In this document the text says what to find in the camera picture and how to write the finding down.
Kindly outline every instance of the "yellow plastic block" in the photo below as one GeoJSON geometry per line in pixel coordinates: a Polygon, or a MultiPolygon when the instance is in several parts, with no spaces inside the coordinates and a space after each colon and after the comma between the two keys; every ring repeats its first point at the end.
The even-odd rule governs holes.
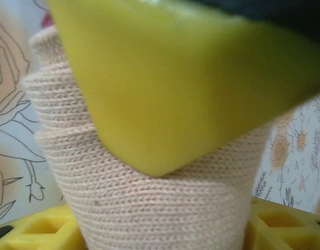
{"type": "Polygon", "coordinates": [[[104,146],[162,176],[320,92],[320,45],[186,0],[49,0],[104,146]]]}
{"type": "MultiPolygon", "coordinates": [[[[318,222],[320,216],[253,198],[243,250],[320,250],[318,222]]],[[[6,225],[14,229],[0,250],[87,250],[66,204],[6,225]]]]}

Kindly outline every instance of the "yellow plastic tray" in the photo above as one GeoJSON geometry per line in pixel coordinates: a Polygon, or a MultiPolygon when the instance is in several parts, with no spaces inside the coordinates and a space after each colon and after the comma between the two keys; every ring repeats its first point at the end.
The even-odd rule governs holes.
{"type": "Polygon", "coordinates": [[[188,0],[49,0],[104,146],[162,176],[320,91],[320,45],[188,0]]]}
{"type": "MultiPolygon", "coordinates": [[[[243,250],[320,250],[318,222],[320,216],[253,198],[243,250]]],[[[6,225],[14,229],[0,239],[0,250],[87,250],[66,204],[6,225]]]]}

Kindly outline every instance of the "beige knitted fabric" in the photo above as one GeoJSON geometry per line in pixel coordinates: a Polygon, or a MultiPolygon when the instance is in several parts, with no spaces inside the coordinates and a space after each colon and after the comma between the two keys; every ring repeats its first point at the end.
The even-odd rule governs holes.
{"type": "Polygon", "coordinates": [[[145,176],[100,143],[55,27],[31,44],[42,62],[24,81],[44,126],[36,138],[89,250],[241,250],[270,124],[165,178],[145,176]]]}

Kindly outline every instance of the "knitted sock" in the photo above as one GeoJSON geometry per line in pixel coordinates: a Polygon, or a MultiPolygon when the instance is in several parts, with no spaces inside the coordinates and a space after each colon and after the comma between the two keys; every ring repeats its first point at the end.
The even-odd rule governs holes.
{"type": "Polygon", "coordinates": [[[31,45],[42,63],[24,84],[36,139],[89,250],[241,250],[251,190],[271,124],[165,176],[145,176],[101,144],[56,28],[31,45]]]}

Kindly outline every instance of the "knit texture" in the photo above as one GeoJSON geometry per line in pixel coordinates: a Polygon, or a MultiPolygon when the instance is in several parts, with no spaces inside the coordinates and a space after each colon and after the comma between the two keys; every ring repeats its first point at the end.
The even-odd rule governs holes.
{"type": "Polygon", "coordinates": [[[43,124],[36,139],[89,250],[242,249],[271,124],[151,178],[101,144],[56,28],[41,31],[31,45],[42,63],[24,80],[43,124]]]}

